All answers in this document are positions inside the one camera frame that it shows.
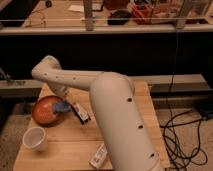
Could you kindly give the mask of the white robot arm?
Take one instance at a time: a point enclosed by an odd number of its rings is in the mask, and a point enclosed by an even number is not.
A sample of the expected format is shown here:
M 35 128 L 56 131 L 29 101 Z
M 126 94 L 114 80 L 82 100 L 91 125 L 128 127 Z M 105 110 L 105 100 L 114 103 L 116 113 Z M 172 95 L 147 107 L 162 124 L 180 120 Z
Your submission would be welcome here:
M 64 70 L 48 55 L 31 71 L 54 93 L 73 87 L 89 93 L 96 122 L 114 171 L 164 171 L 141 113 L 134 100 L 134 85 L 123 74 Z

